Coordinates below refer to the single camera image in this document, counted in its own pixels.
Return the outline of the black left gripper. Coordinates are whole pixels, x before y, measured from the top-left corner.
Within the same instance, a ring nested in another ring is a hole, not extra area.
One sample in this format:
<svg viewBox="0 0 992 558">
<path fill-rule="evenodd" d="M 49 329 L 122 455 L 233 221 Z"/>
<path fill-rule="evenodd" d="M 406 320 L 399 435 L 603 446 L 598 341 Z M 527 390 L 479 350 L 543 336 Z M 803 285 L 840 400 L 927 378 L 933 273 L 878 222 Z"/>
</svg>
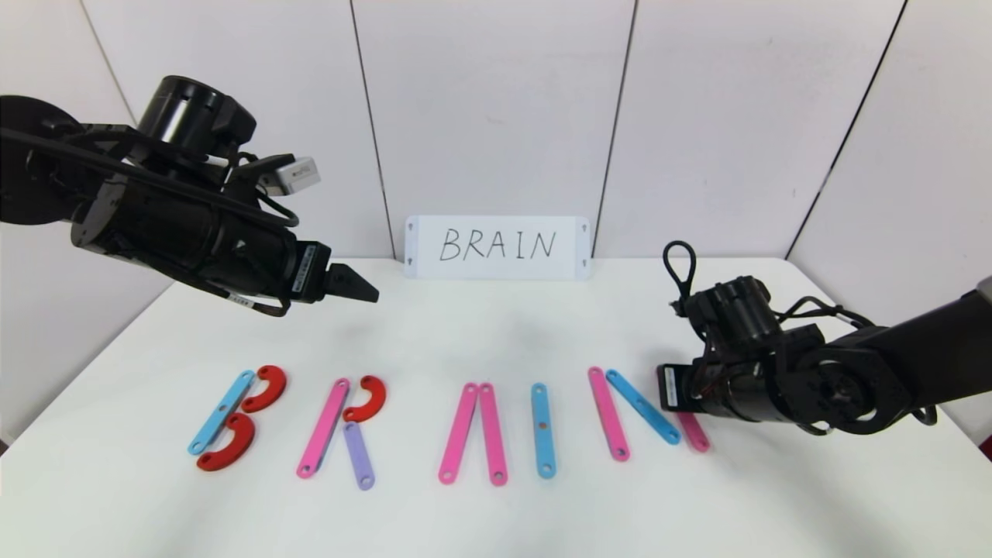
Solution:
<svg viewBox="0 0 992 558">
<path fill-rule="evenodd" d="M 326 272 L 330 249 L 298 240 L 287 213 L 264 212 L 259 206 L 233 212 L 210 205 L 206 215 L 205 290 L 212 295 L 254 311 L 287 311 L 293 301 L 312 303 L 325 293 L 379 301 L 379 290 L 350 266 L 333 263 Z"/>
</svg>

